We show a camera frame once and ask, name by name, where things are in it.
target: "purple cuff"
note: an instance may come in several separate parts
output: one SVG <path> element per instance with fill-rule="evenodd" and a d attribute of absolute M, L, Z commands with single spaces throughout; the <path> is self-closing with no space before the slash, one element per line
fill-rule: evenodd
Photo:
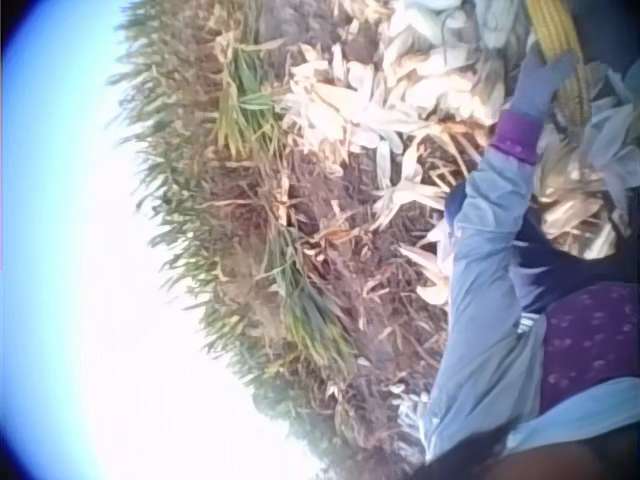
<path fill-rule="evenodd" d="M 505 155 L 535 165 L 543 127 L 544 122 L 537 118 L 507 110 L 500 116 L 491 146 Z"/>

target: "purple glove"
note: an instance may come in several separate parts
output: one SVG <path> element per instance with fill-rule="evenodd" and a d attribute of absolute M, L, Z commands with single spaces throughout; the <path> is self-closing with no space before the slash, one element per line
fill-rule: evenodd
<path fill-rule="evenodd" d="M 536 164 L 536 147 L 553 94 L 573 73 L 572 51 L 545 65 L 534 46 L 520 67 L 511 108 L 502 114 L 491 146 L 529 165 Z"/>

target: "sky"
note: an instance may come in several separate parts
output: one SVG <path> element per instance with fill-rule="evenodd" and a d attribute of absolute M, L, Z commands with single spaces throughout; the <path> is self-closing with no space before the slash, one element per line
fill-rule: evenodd
<path fill-rule="evenodd" d="M 3 58 L 2 432 L 39 480 L 308 478 L 159 290 L 135 150 L 106 127 L 124 4 L 41 2 Z"/>

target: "cornfield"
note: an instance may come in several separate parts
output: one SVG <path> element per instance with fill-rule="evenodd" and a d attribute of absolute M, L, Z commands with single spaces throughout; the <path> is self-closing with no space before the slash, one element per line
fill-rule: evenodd
<path fill-rule="evenodd" d="M 127 86 L 138 208 L 162 229 L 150 245 L 172 252 L 164 288 L 194 298 L 207 351 L 289 422 L 322 478 L 401 478 L 422 459 L 417 418 L 446 343 L 444 199 L 509 103 L 526 5 L 136 0 L 123 13 L 110 81 Z M 605 66 L 580 68 L 592 116 L 576 129 L 554 108 L 536 193 L 556 244 L 596 257 L 613 248 L 601 192 L 624 227 L 624 189 L 640 184 L 638 106 Z"/>

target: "yellow corn cob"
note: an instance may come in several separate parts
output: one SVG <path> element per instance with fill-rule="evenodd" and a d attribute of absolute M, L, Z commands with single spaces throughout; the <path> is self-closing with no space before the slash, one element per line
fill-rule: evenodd
<path fill-rule="evenodd" d="M 527 0 L 533 29 L 547 62 L 573 49 L 578 55 L 575 74 L 558 90 L 557 100 L 569 129 L 580 132 L 591 118 L 589 79 L 571 12 L 565 0 Z"/>

